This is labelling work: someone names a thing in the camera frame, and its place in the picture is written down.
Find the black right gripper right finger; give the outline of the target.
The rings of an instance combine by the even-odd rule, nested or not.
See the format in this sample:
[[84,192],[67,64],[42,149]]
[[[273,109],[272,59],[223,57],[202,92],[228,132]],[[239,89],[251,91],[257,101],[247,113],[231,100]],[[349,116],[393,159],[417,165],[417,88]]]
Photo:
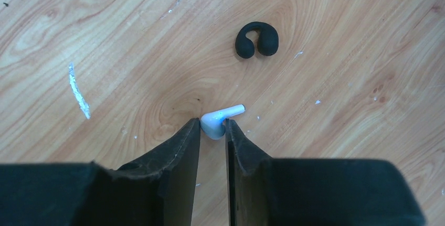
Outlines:
[[425,225],[401,172],[380,159],[274,158],[226,120],[230,225]]

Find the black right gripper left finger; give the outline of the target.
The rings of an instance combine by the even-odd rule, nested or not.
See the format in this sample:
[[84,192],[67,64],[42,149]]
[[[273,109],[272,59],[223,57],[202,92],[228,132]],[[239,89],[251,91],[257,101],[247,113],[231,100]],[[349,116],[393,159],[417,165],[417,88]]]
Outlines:
[[1,164],[1,225],[190,225],[200,122],[118,169]]

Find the white earbud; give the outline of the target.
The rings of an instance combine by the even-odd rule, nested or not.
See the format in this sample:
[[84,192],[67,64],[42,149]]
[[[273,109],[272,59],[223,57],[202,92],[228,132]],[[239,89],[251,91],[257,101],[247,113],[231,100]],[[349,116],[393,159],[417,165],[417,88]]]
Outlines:
[[225,119],[244,113],[246,110],[243,104],[238,104],[218,111],[204,114],[200,118],[200,126],[203,132],[213,140],[221,139],[225,134]]

